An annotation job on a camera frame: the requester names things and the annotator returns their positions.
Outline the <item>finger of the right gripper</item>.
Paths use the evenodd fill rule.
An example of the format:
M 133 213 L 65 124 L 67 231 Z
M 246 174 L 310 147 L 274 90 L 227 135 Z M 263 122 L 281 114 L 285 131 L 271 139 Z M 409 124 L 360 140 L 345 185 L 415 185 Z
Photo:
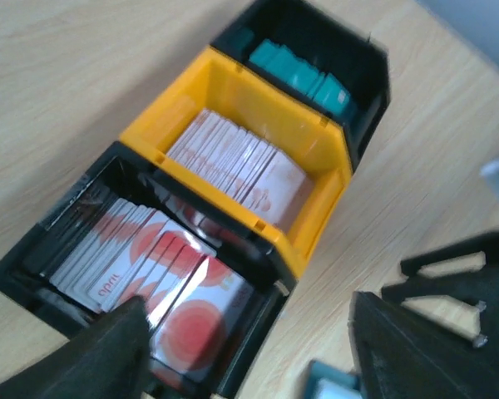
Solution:
M 432 278 L 420 274 L 427 266 L 478 253 L 484 254 L 485 263 L 476 271 Z M 404 259 L 400 268 L 407 279 L 384 286 L 384 300 L 403 303 L 409 298 L 446 296 L 476 307 L 480 332 L 470 345 L 485 357 L 499 357 L 499 229 Z

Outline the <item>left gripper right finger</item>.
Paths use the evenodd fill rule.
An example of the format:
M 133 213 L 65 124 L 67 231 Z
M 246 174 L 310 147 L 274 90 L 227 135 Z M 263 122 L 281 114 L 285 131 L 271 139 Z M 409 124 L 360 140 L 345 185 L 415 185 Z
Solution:
M 499 398 L 499 364 L 407 308 L 356 292 L 349 329 L 366 398 Z

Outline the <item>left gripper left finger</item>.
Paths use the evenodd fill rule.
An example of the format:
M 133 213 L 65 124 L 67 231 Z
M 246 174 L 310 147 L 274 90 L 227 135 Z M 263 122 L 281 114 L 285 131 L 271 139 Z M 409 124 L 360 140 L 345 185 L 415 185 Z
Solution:
M 135 296 L 39 362 L 0 383 L 0 398 L 140 398 L 150 324 Z

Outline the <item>blue card holder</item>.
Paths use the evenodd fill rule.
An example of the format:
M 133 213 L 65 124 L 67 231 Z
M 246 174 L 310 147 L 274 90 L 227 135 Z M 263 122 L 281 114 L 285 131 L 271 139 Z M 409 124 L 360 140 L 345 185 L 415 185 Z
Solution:
M 362 399 L 358 375 L 346 373 L 319 360 L 309 363 L 303 399 Z

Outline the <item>black bin with red cards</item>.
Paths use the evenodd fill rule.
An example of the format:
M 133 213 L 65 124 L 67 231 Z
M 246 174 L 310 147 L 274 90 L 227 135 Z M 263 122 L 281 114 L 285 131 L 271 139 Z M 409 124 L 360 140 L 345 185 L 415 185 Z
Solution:
M 66 337 L 139 309 L 96 361 L 156 398 L 237 396 L 296 279 L 279 251 L 122 143 L 0 260 L 0 292 Z

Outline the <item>yellow bin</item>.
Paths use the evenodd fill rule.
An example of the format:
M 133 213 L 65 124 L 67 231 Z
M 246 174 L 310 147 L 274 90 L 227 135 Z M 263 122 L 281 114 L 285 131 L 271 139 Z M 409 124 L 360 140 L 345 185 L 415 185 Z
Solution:
M 289 282 L 353 175 L 343 130 L 207 47 L 120 142 L 179 184 L 195 230 Z

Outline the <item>teal card stack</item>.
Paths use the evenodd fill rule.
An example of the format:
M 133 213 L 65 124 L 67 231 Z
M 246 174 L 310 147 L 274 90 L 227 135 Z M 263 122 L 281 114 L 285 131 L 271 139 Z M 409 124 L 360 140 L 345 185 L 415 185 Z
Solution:
M 358 108 L 345 86 L 334 75 L 322 72 L 295 56 L 285 45 L 265 39 L 251 53 L 249 61 L 308 97 L 332 116 L 347 122 L 356 116 Z

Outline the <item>black bin with teal cards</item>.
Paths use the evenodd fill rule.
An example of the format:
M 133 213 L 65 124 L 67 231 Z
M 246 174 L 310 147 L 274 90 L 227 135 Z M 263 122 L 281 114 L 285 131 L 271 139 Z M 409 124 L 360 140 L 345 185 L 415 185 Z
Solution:
M 334 75 L 349 91 L 358 108 L 354 119 L 347 122 L 332 116 L 308 97 L 250 62 L 251 53 L 265 39 L 285 45 L 295 56 L 322 72 Z M 211 45 L 340 125 L 352 167 L 358 167 L 390 102 L 388 57 L 383 49 L 305 1 L 253 2 Z

